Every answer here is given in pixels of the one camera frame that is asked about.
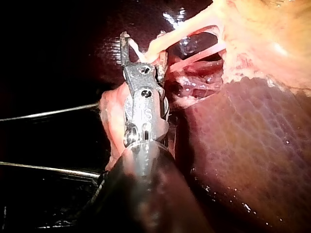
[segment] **laparoscopic clip applier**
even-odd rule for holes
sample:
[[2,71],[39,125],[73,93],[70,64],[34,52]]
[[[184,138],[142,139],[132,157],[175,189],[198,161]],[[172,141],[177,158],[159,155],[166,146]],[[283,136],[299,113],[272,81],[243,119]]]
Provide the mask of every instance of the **laparoscopic clip applier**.
[[166,145],[167,55],[158,65],[132,63],[129,40],[123,32],[121,65],[130,90],[124,105],[125,150],[94,196],[85,226],[90,230],[109,221],[114,232],[212,233]]

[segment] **screw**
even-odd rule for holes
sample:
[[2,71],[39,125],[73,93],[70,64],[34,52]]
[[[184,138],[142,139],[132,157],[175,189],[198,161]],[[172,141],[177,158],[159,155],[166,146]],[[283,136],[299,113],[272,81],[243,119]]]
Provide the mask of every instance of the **screw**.
[[142,92],[141,92],[141,96],[144,96],[145,98],[148,98],[148,97],[150,97],[152,95],[152,93],[151,93],[151,91],[149,91],[149,90],[143,90]]
[[148,66],[143,66],[142,68],[140,68],[139,72],[141,74],[149,74],[150,68]]

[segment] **metal instrument jaw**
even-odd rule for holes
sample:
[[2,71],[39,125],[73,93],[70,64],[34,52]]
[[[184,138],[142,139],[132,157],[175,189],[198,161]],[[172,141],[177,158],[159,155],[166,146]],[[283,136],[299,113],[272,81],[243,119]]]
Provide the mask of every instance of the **metal instrument jaw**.
[[164,81],[165,63],[157,66],[132,63],[129,59],[129,40],[126,32],[121,33],[121,66],[130,90],[124,104],[124,145],[127,147],[142,140],[163,142],[169,129],[169,104],[164,89],[159,85]]

